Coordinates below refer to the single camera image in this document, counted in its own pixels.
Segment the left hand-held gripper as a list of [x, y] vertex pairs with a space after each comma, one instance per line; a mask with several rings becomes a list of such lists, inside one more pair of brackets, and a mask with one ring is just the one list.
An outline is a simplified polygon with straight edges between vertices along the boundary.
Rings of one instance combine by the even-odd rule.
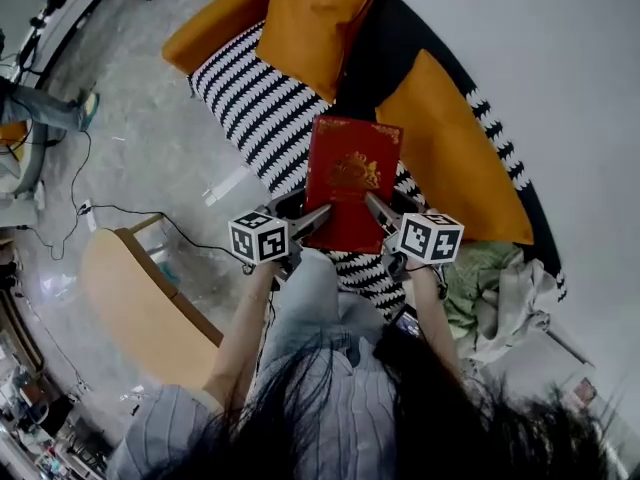
[[331, 215], [330, 204], [303, 215], [305, 199], [305, 188], [300, 187], [230, 220], [232, 254], [254, 267], [275, 263], [279, 268], [276, 278], [285, 282], [300, 262], [299, 241], [322, 227]]

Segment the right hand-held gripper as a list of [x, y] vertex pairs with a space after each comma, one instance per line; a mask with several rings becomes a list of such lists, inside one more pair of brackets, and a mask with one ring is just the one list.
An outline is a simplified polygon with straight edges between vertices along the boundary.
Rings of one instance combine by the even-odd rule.
[[392, 208], [373, 192], [366, 194], [365, 203], [387, 236], [382, 262], [394, 281], [408, 279], [409, 260], [439, 267], [456, 259], [464, 226], [450, 216], [425, 213], [422, 203], [399, 190], [393, 192]]

